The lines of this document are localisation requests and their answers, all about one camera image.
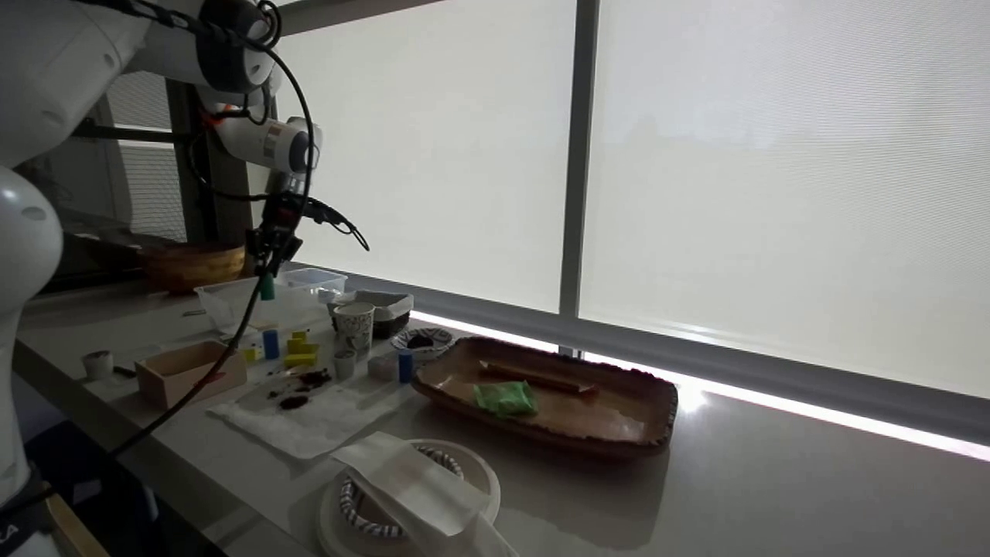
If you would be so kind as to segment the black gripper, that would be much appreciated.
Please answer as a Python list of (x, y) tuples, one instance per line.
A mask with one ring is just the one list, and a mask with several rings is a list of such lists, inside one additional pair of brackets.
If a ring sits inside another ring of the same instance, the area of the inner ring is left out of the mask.
[(284, 261), (299, 248), (298, 226), (302, 217), (302, 200), (298, 195), (269, 195), (262, 205), (262, 218), (249, 232), (249, 257), (258, 275), (275, 275)]

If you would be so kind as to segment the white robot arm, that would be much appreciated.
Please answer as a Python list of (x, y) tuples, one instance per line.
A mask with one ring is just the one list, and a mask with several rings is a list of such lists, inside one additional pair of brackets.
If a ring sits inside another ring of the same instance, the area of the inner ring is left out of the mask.
[(62, 145), (123, 71), (253, 95), (281, 74), (278, 13), (267, 0), (0, 0), (0, 505), (27, 492), (31, 468), (14, 409), (22, 309), (54, 278), (62, 222), (20, 164)]

